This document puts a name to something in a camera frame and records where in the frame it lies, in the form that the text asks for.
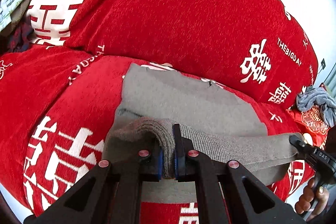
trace human hand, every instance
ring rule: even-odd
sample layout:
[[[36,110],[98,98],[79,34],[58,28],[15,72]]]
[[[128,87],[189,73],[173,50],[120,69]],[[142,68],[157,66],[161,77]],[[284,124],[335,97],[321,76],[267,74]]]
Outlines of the human hand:
[[[310,210],[310,202],[314,199],[314,193],[312,187],[314,186],[315,179],[311,178],[308,181],[308,185],[303,189],[303,194],[300,196],[299,201],[295,204],[295,211],[298,214]],[[329,199],[329,191],[326,188],[320,187],[316,192],[316,198],[318,203],[307,221],[313,219],[315,216],[323,212]]]

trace red blanket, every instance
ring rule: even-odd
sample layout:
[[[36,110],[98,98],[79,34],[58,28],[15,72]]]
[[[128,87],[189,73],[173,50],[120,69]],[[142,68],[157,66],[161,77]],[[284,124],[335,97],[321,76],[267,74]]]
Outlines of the red blanket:
[[[26,81],[31,83],[26,84],[26,89],[12,86],[12,100],[1,102],[2,115],[7,115],[8,123],[1,124],[1,151],[6,151],[6,154],[1,162],[4,172],[0,181],[36,215],[41,214],[100,160],[105,136],[121,101],[122,76],[129,65],[137,63],[152,69],[167,68],[127,57],[88,56],[65,47],[46,48],[35,45],[21,54],[4,55],[7,67],[1,80],[16,79],[16,83],[21,83],[21,79],[31,81]],[[23,55],[30,55],[33,61],[29,62],[28,57],[27,60],[22,59],[26,62],[25,69],[16,70],[14,65],[18,62],[15,61]],[[55,60],[63,65],[55,68]],[[31,70],[34,68],[44,70],[33,73],[32,77]],[[60,84],[50,79],[59,79]],[[269,135],[299,131],[294,120],[280,106],[256,103],[242,92],[217,85],[249,102],[265,123]],[[18,112],[24,121],[22,124],[17,122]],[[17,133],[6,135],[6,128],[7,132]],[[282,200],[312,175],[312,170],[300,162],[291,165],[291,168],[282,181],[271,186]],[[142,223],[147,223],[147,219],[159,224],[164,221],[169,223],[173,218],[195,217],[196,214],[180,215],[180,208],[189,206],[144,203]],[[167,220],[162,219],[162,212],[167,213]]]
[[[318,62],[280,0],[31,0],[38,39],[157,63],[288,108]]]

